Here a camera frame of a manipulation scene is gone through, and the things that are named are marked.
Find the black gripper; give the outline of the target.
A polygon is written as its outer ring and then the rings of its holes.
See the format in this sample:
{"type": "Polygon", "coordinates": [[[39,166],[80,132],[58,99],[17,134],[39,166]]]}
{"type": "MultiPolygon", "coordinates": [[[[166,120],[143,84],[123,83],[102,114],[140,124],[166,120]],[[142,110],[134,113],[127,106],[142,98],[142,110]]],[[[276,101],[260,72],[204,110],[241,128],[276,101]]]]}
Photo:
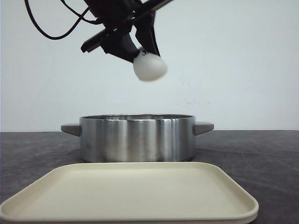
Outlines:
{"type": "Polygon", "coordinates": [[[82,52],[101,47],[106,54],[133,63],[140,52],[129,34],[134,26],[135,37],[142,47],[160,56],[154,22],[156,11],[170,3],[169,0],[86,0],[85,3],[105,29],[86,40],[81,46],[82,52]]]}

